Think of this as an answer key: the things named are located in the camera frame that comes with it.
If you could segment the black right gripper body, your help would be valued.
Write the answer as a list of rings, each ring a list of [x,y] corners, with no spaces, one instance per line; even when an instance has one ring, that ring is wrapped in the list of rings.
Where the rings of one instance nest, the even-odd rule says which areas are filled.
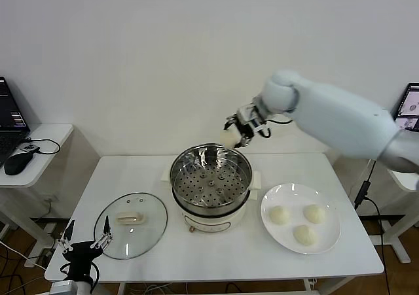
[[[254,137],[254,131],[249,124],[243,124],[239,120],[236,122],[237,130],[239,131],[241,138],[244,140],[252,140]]]

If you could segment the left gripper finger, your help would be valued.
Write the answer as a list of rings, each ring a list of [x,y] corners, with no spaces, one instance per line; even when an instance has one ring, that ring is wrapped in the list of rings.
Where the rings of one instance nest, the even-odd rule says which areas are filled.
[[[58,244],[63,249],[63,253],[67,253],[73,250],[73,248],[71,247],[71,239],[73,235],[74,225],[75,220],[72,220],[64,230],[61,238],[58,240]]]
[[[104,227],[103,227],[103,233],[98,239],[96,239],[93,242],[93,244],[91,244],[90,248],[91,249],[106,249],[112,240],[113,240],[113,234],[111,233],[109,217],[106,216]]]

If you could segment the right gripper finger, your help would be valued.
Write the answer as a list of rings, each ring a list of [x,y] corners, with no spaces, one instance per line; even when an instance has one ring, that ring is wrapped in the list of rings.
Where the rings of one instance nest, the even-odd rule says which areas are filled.
[[[235,133],[234,138],[234,148],[243,148],[248,146],[248,144],[251,142],[252,135],[249,135],[248,133]]]
[[[227,117],[224,128],[230,128],[232,125],[235,125],[237,128],[241,128],[244,125],[244,119],[240,111],[236,111],[232,116]]]

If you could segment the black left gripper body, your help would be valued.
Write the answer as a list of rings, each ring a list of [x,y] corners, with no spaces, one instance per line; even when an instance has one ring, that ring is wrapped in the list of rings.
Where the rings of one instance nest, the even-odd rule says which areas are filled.
[[[103,254],[103,249],[95,241],[83,241],[73,243],[66,248],[62,255],[69,264],[68,279],[90,279],[91,271],[94,269],[96,278],[100,276],[100,271],[94,260]]]

